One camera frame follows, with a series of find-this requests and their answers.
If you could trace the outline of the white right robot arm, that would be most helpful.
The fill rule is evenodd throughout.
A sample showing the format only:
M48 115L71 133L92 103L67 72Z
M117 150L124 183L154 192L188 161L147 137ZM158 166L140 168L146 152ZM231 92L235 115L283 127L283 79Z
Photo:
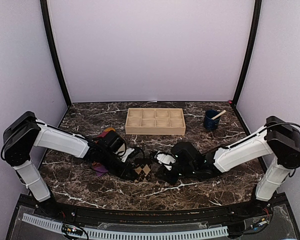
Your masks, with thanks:
M273 155L265 175L255 187L254 199L245 205L245 213L256 217L265 208L278 187L300 167L300 125L276 116L245 138L227 146L200 153L191 142L180 141L170 152L152 153L161 167L156 177L174 185L179 178L206 180L263 156Z

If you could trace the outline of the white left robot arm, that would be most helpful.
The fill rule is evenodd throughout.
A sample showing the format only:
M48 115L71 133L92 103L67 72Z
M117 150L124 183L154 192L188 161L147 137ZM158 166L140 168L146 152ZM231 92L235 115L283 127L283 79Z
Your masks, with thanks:
M0 157L21 178L41 210L50 218L57 218L60 206L52 198L52 191L32 161L34 149L52 150L90 163L103 165L118 178L135 181L138 174L122 157L127 152L126 141L114 130L97 137L71 133L39 120L32 111L24 112L3 132Z

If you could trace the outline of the brown beige argyle sock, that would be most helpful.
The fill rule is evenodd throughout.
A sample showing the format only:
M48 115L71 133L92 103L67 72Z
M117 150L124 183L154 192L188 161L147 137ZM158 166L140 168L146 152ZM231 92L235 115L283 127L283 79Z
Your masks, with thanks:
M152 161L148 158L136 158L133 163L134 171L137 173L134 182L149 182L152 178Z

